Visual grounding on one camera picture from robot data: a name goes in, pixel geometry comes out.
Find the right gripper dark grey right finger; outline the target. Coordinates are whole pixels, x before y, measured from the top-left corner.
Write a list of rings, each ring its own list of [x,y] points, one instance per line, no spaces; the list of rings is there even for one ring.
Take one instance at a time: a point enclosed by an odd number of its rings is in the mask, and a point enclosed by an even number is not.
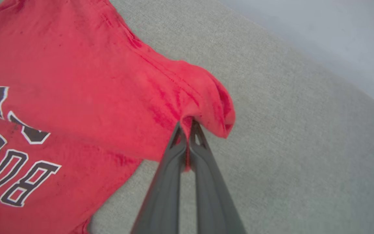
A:
[[[197,232],[245,234],[244,225],[224,178],[196,120],[191,125],[189,157],[190,167],[195,173]]]

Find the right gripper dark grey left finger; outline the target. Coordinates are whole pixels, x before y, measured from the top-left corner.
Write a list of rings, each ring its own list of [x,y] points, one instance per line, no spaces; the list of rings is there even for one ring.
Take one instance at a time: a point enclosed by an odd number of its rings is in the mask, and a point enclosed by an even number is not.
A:
[[[181,173],[187,139],[178,122],[131,229],[132,234],[178,234]]]

